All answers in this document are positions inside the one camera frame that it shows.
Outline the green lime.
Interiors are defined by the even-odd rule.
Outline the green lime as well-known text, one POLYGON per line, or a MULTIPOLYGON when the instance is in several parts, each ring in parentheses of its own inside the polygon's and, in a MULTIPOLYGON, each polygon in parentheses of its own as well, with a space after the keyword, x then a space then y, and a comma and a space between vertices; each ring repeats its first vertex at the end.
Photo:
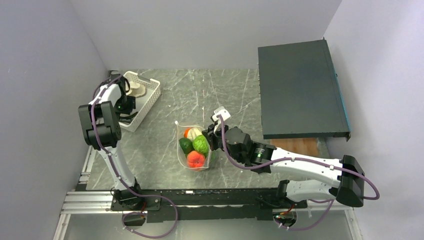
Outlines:
POLYGON ((200 154, 206 156, 209 153, 209 143, 204 135, 200 135, 192 142, 193 148, 200 154))

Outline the clear zip top bag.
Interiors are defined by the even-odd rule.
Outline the clear zip top bag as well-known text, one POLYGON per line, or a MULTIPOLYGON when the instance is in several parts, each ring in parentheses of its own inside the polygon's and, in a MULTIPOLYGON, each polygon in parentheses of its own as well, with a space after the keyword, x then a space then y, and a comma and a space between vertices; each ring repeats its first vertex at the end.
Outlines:
POLYGON ((218 153, 211 150, 206 137, 202 135, 203 127, 181 124, 175 121, 177 138, 177 157, 186 169, 203 171, 218 159, 218 153))

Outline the green lettuce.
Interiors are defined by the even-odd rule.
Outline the green lettuce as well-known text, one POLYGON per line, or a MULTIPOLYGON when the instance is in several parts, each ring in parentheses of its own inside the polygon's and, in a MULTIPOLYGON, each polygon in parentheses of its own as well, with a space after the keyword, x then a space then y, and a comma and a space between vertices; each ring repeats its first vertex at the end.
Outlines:
POLYGON ((199 127, 192 127, 192 136, 193 139, 191 141, 194 141, 198 136, 202 135, 202 130, 199 127))

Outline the orange carrot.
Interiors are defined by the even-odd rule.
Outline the orange carrot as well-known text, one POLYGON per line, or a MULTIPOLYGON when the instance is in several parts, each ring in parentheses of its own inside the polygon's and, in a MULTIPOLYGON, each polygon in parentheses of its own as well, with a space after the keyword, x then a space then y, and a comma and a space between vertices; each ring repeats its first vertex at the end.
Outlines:
POLYGON ((184 131, 183 136, 184 136, 185 138, 189 139, 189 140, 193 140, 192 127, 187 128, 187 129, 184 131))

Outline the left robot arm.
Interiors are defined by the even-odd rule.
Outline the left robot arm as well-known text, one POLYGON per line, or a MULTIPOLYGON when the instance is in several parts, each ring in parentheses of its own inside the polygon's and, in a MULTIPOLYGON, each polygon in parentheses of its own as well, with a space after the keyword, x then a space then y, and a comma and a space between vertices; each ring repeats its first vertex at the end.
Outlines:
POLYGON ((78 116, 86 144, 103 157, 113 176, 113 199, 137 210, 143 205, 144 196, 120 146, 121 115, 129 118, 136 108, 135 97, 127 95, 129 88, 130 83, 122 74, 112 74, 96 88, 88 104, 78 107, 78 116))

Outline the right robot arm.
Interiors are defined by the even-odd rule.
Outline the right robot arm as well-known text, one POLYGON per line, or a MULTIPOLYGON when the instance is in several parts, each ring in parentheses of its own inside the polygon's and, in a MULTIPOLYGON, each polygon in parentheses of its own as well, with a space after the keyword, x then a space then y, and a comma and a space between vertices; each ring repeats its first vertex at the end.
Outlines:
POLYGON ((287 208, 304 200, 335 200, 353 208, 364 205, 365 172, 355 157, 311 157, 253 141, 237 127, 224 126, 224 130, 215 127, 210 125, 202 135, 211 150, 223 150, 236 167, 258 174, 289 173, 304 178, 280 181, 275 194, 280 207, 287 208))

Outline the white mushroom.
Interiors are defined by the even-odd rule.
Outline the white mushroom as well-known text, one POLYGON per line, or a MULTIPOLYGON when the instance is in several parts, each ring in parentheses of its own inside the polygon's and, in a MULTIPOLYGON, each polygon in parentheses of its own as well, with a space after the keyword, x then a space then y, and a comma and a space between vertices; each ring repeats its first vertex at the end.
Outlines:
POLYGON ((129 87, 127 87, 127 96, 140 98, 147 93, 146 87, 139 82, 129 81, 129 87))

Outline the white perforated plastic basket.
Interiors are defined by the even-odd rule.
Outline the white perforated plastic basket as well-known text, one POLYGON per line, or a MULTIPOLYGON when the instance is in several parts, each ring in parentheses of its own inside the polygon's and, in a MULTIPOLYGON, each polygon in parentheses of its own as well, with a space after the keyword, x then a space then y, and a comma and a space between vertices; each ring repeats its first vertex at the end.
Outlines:
POLYGON ((161 83, 154 78, 146 78, 133 71, 127 71, 123 76, 129 81, 139 82, 146 87, 146 94, 135 98, 136 108, 134 111, 137 111, 137 115, 130 123, 119 122, 123 129, 135 132, 161 95, 161 83))

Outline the dark green metal box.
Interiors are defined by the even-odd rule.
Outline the dark green metal box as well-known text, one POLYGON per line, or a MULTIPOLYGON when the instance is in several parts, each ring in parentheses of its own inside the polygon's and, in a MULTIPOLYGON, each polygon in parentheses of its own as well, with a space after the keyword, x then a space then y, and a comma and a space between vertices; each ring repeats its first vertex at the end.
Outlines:
POLYGON ((261 46, 257 53, 265 139, 351 138, 325 39, 261 46))

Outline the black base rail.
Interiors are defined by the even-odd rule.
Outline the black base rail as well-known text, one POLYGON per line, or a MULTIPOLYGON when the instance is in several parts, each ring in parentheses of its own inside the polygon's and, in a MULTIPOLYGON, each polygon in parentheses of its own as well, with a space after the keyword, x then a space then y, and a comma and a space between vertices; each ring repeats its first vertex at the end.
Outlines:
POLYGON ((143 189, 142 197, 110 189, 113 212, 140 212, 147 223, 188 220, 256 219, 270 221, 278 210, 305 209, 306 200, 292 202, 277 188, 143 189))

